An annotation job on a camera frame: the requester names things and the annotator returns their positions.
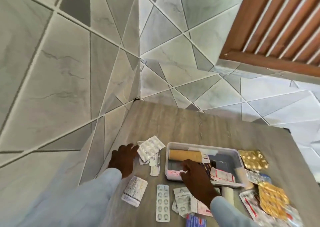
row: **sleeve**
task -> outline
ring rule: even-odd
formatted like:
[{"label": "sleeve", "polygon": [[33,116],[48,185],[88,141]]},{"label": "sleeve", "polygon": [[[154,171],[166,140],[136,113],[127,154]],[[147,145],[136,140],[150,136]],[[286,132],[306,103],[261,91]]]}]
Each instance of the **sleeve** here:
[{"label": "sleeve", "polygon": [[122,174],[109,168],[98,178],[88,181],[63,198],[30,211],[17,227],[92,227],[99,226],[106,207]]},{"label": "sleeve", "polygon": [[221,196],[210,203],[211,213],[219,226],[223,227],[258,227],[258,225]]}]

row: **gold blister pack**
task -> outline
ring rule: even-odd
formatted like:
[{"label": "gold blister pack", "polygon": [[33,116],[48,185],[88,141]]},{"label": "gold blister pack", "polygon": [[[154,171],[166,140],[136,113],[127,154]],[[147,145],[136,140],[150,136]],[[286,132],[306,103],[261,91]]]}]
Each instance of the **gold blister pack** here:
[{"label": "gold blister pack", "polygon": [[261,208],[272,217],[287,219],[284,207],[289,204],[289,199],[283,189],[269,182],[259,183],[259,196]]},{"label": "gold blister pack", "polygon": [[239,154],[244,162],[244,166],[250,170],[262,170],[269,167],[269,163],[266,161],[262,153],[257,151],[245,151],[238,150]]}]

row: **table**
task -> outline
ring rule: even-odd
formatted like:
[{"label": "table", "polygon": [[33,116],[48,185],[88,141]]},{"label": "table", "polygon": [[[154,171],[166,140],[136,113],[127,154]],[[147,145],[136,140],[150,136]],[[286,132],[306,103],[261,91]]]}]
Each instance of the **table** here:
[{"label": "table", "polygon": [[[200,112],[183,110],[162,104],[135,101],[111,147],[101,172],[106,169],[111,152],[121,144],[137,143],[156,135],[165,145],[169,142],[202,144],[242,150],[259,149],[270,166],[267,174],[274,185],[285,190],[292,204],[298,209],[306,227],[320,223],[320,188],[314,180],[306,162],[296,146],[291,134],[282,128],[256,123],[230,120]],[[132,175],[148,181],[140,206],[135,208],[121,200],[121,195],[131,177],[123,179],[111,198],[102,222],[103,227],[149,227],[185,226],[185,219],[170,211],[170,222],[155,220],[156,186],[170,187],[170,205],[174,200],[173,189],[183,183],[168,181],[164,174],[165,148],[161,150],[161,167],[158,177],[150,176],[150,167],[134,161]],[[234,191],[235,207],[249,216],[244,205]],[[218,224],[212,217],[205,217],[207,226]]]}]

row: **clear plastic box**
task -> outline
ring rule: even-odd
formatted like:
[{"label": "clear plastic box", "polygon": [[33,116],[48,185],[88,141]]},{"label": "clear plastic box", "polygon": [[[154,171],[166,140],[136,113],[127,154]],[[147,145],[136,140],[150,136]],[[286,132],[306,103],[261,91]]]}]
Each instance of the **clear plastic box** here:
[{"label": "clear plastic box", "polygon": [[182,181],[180,172],[183,170],[182,170],[182,166],[180,166],[181,162],[169,160],[170,149],[200,151],[204,154],[209,155],[209,159],[216,162],[217,169],[232,173],[236,180],[235,183],[212,181],[213,185],[229,186],[233,188],[244,187],[244,183],[240,180],[239,176],[237,175],[236,169],[239,169],[239,168],[241,170],[245,170],[245,169],[244,169],[240,154],[236,149],[212,147],[212,146],[197,145],[197,144],[187,144],[187,143],[175,143],[175,142],[168,143],[167,151],[166,151],[166,160],[165,160],[166,161],[165,175],[168,180],[173,180],[173,181]]}]

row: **hand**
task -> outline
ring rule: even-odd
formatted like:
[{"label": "hand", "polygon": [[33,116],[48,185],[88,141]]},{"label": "hand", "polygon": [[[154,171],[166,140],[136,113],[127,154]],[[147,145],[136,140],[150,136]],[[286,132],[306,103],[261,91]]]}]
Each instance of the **hand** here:
[{"label": "hand", "polygon": [[121,145],[119,150],[112,151],[111,160],[108,168],[116,168],[122,173],[122,179],[128,177],[133,170],[133,161],[137,155],[138,145]]},{"label": "hand", "polygon": [[212,199],[219,194],[211,184],[205,169],[197,162],[189,159],[183,161],[182,166],[184,171],[188,171],[187,173],[180,173],[183,183],[196,199],[210,209]]}]

